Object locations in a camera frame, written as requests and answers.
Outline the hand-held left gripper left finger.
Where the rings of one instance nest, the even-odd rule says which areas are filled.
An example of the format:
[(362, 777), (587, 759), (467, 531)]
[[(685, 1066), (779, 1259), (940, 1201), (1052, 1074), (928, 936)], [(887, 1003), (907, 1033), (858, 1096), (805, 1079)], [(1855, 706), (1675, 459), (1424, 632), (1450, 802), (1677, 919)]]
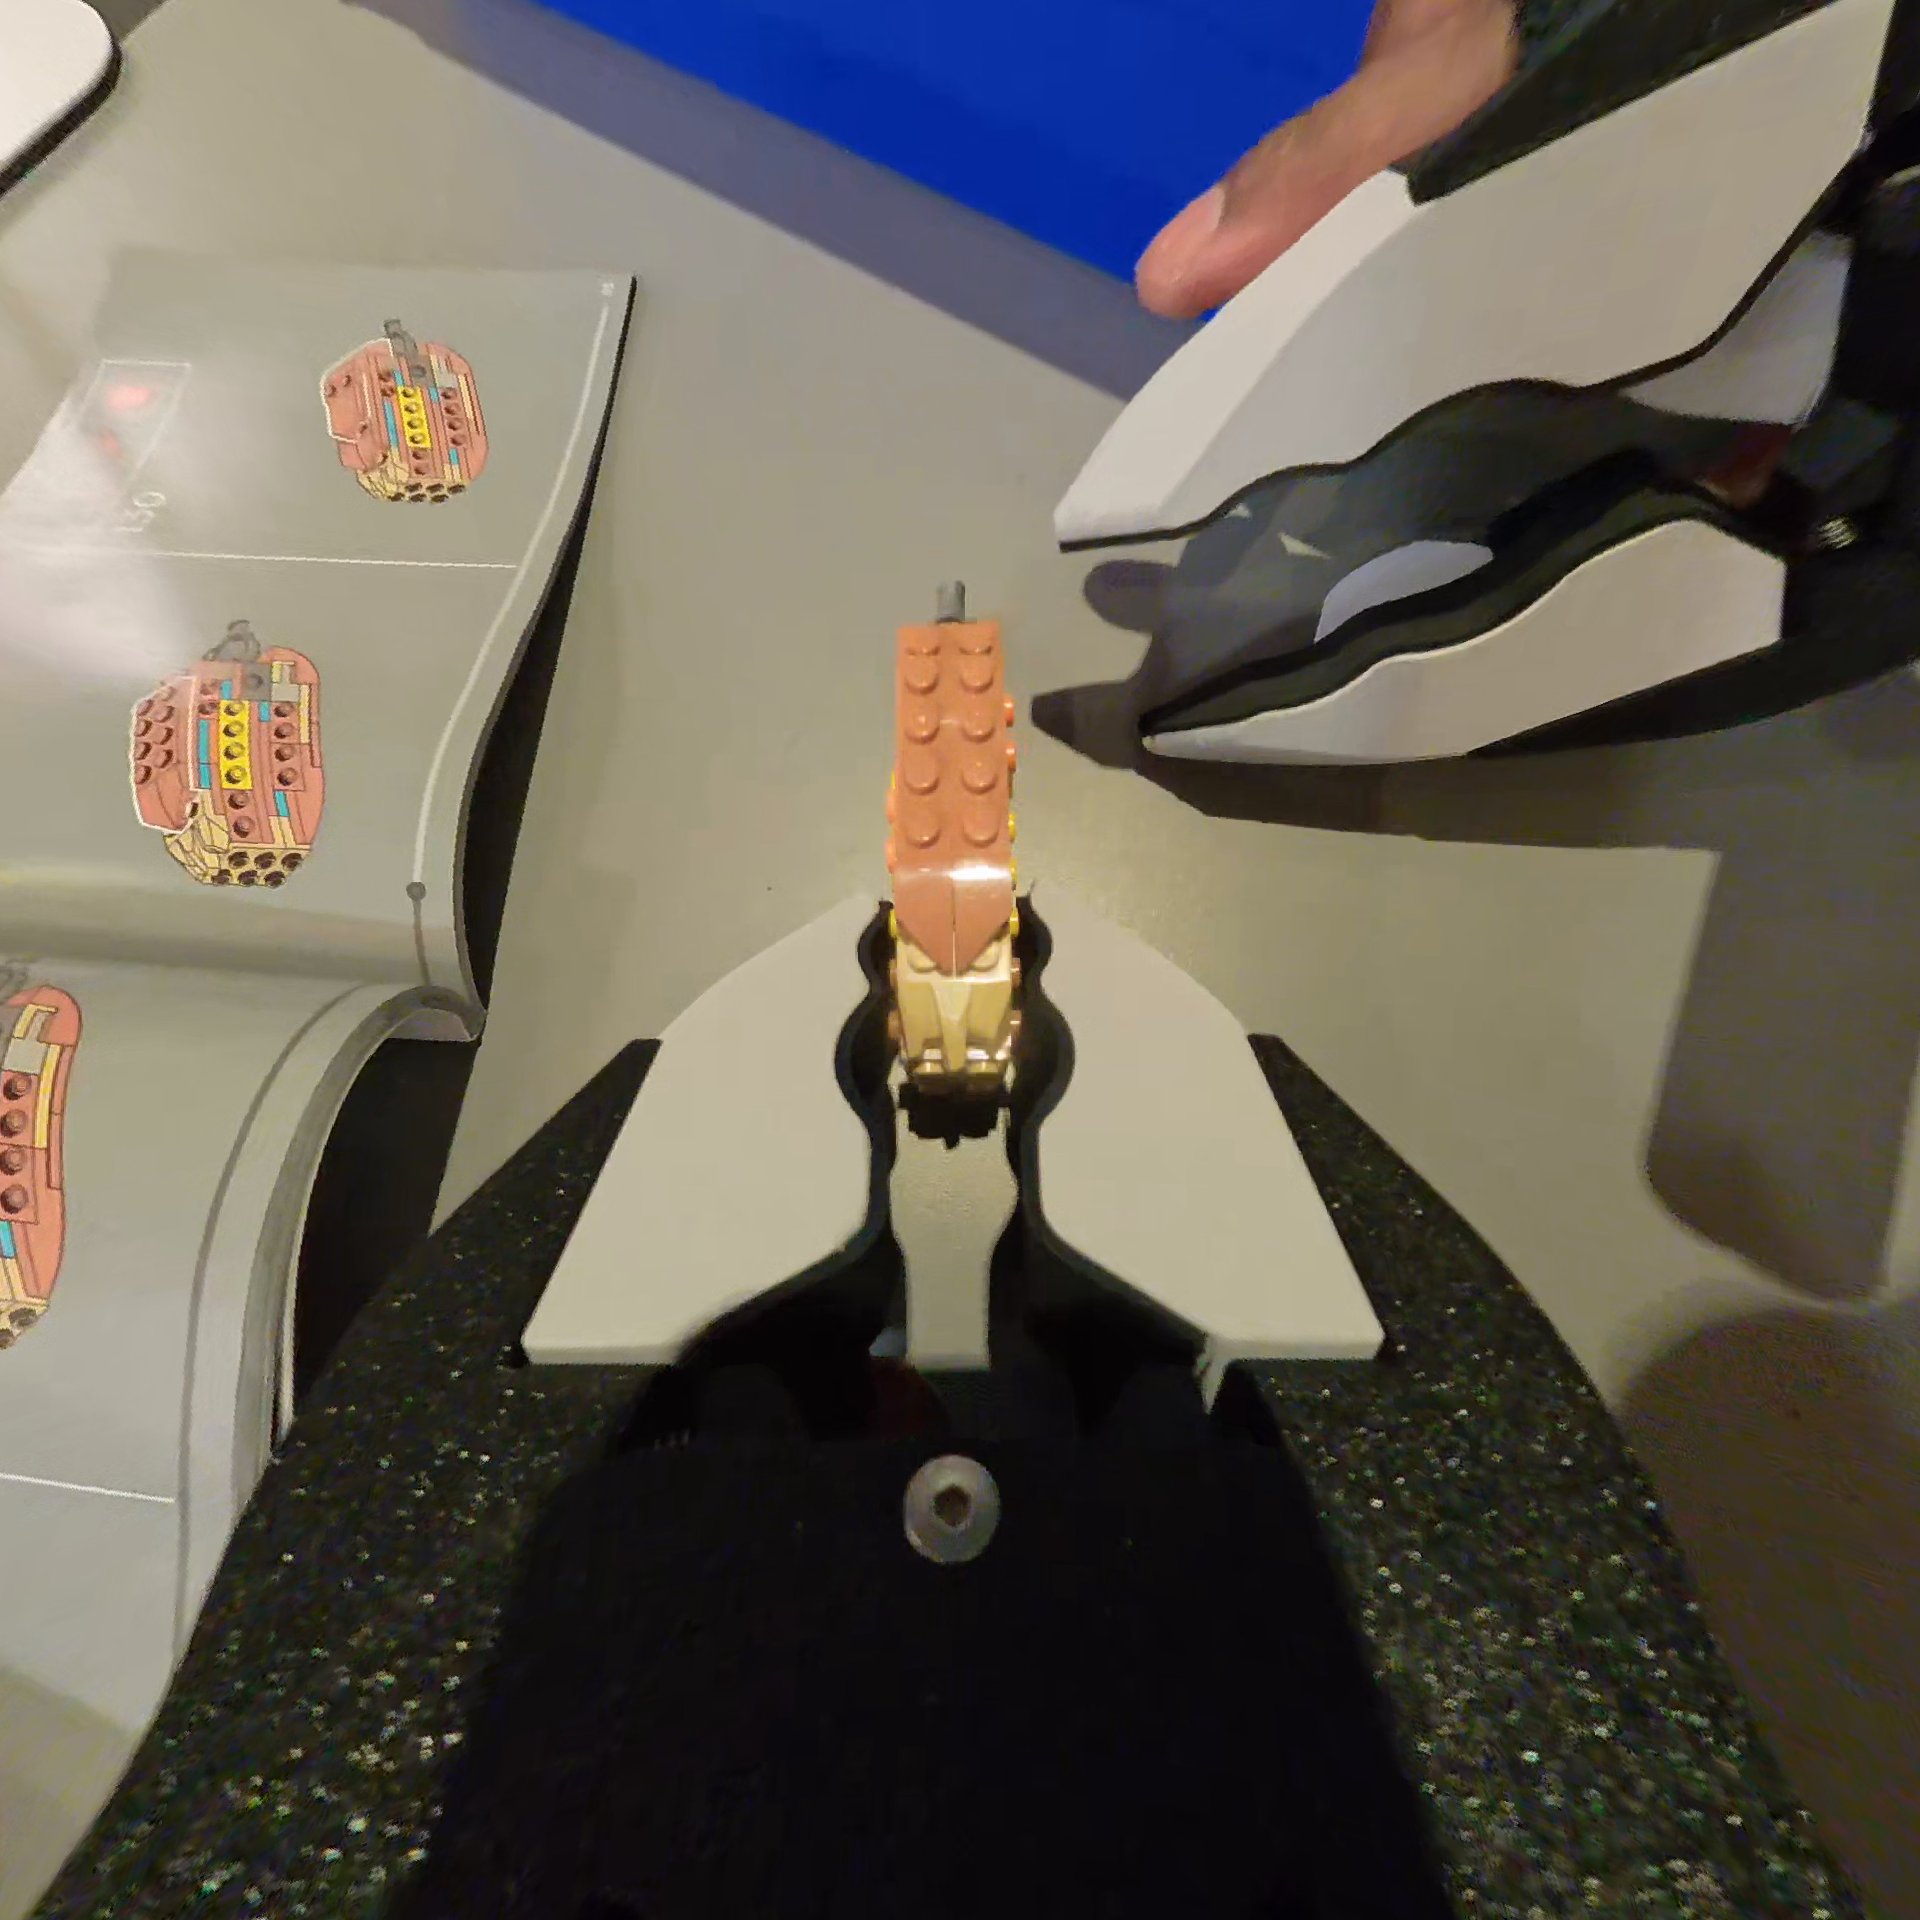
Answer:
[(522, 1332), (532, 1364), (668, 1364), (884, 1234), (888, 1126), (853, 1081), (877, 903), (850, 896), (660, 1036)]

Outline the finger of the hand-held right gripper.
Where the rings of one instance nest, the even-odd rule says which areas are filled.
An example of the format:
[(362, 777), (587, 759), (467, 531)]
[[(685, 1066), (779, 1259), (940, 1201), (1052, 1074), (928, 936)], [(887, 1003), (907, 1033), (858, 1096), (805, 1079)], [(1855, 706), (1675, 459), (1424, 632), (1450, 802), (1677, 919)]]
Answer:
[(1130, 400), (1054, 513), (1059, 547), (1175, 537), (1494, 387), (1800, 418), (1834, 252), (1711, 338), (1858, 153), (1872, 96), (1872, 65), (1708, 65), (1439, 200), (1364, 183)]
[(1344, 569), (1140, 710), (1178, 761), (1450, 761), (1766, 652), (1790, 563), (1708, 495), (1605, 486), (1503, 537), (1422, 537)]

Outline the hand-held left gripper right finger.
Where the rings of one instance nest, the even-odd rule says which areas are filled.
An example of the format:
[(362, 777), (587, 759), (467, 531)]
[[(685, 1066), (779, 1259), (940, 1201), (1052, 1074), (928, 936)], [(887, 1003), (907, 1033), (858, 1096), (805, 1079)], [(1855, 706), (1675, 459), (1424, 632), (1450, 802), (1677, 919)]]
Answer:
[(1024, 1193), (1040, 1226), (1199, 1361), (1371, 1361), (1376, 1311), (1248, 1031), (1158, 950), (1038, 890), (1066, 1031)]

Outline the blue plastic bin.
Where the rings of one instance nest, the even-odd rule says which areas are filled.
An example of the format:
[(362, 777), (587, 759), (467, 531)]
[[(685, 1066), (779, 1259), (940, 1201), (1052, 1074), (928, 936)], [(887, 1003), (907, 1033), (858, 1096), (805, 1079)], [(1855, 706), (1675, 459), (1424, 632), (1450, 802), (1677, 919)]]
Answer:
[(1118, 280), (1342, 84), (1368, 2), (552, 2)]

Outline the brown toy brick model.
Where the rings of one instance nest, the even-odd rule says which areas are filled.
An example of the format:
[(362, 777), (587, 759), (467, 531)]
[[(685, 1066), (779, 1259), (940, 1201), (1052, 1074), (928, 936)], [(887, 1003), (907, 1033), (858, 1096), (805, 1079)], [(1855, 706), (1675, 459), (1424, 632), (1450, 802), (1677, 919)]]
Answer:
[(892, 1042), (910, 1096), (984, 1108), (1022, 1038), (1016, 710), (1002, 626), (963, 583), (896, 636), (896, 756), (884, 814)]

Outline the grey desk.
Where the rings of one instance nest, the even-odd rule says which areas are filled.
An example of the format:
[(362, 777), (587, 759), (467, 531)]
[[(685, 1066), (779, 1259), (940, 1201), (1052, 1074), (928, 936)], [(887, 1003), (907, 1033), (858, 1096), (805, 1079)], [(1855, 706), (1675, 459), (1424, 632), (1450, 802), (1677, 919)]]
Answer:
[[(372, 1071), (319, 1354), (619, 1044), (879, 868), (887, 660), (941, 578), (1016, 696), (1148, 574), (1050, 514), (1170, 336), (1110, 280), (527, 6), (140, 6), (5, 204), (5, 471), (131, 244), (640, 280), (477, 1051)], [(1915, 1916), (1915, 684), (1728, 736), (1239, 780), (1022, 754), (1024, 871), (1280, 1036), (1552, 1316), (1766, 1740)]]

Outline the person's right hand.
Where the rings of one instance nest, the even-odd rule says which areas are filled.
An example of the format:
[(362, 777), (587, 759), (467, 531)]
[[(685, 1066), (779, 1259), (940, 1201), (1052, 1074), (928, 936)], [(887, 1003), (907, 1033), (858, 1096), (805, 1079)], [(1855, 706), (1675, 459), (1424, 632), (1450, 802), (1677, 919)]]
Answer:
[(1175, 216), (1135, 264), (1163, 321), (1222, 306), (1366, 178), (1492, 100), (1519, 63), (1508, 2), (1379, 2), (1352, 75), (1261, 137)]

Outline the grey instruction booklet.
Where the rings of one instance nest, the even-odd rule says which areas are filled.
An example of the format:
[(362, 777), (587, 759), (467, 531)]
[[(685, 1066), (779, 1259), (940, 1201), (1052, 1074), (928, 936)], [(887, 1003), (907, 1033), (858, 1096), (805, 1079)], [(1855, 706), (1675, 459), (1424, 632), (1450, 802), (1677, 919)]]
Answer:
[(472, 783), (636, 276), (131, 252), (5, 486), (5, 1812), (111, 1778), (292, 1422), (386, 1040), (472, 1042)]

